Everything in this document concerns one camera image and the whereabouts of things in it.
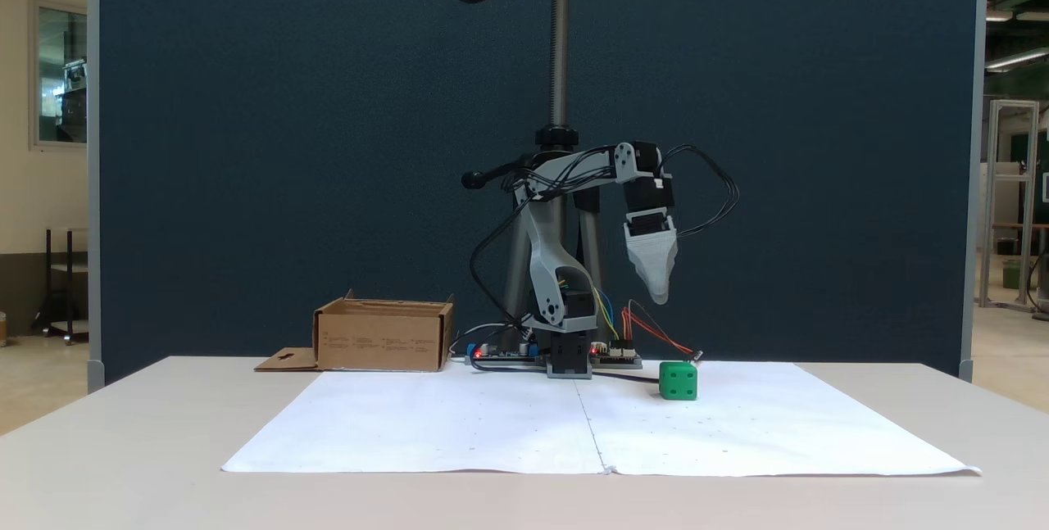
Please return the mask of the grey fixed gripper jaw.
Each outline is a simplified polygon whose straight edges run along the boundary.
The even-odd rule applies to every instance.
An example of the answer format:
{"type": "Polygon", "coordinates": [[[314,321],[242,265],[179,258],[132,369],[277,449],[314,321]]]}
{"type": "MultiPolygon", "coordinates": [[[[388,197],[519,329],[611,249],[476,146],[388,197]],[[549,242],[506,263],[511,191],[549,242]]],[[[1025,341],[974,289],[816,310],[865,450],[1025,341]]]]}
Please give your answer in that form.
{"type": "Polygon", "coordinates": [[[626,238],[627,257],[656,305],[670,299],[670,276],[678,254],[677,238],[626,238]]]}

